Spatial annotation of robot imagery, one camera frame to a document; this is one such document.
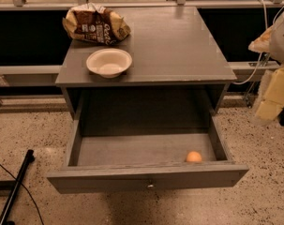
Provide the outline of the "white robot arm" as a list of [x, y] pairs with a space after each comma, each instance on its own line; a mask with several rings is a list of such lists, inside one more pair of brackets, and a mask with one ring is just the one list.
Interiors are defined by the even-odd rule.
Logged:
[[273, 121], [284, 109], [284, 11], [248, 49], [255, 53], [269, 53], [281, 64], [274, 72], [267, 71], [262, 78], [261, 101], [256, 106], [255, 116], [263, 121]]

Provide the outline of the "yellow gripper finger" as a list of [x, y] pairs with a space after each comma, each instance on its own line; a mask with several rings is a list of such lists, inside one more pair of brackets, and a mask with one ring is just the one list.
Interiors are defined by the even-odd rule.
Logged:
[[284, 66], [275, 71], [266, 70], [262, 76], [255, 117], [261, 121], [273, 121], [284, 109]]
[[253, 40], [248, 49], [255, 53], [269, 53], [270, 52], [270, 37], [273, 27], [267, 28], [258, 38]]

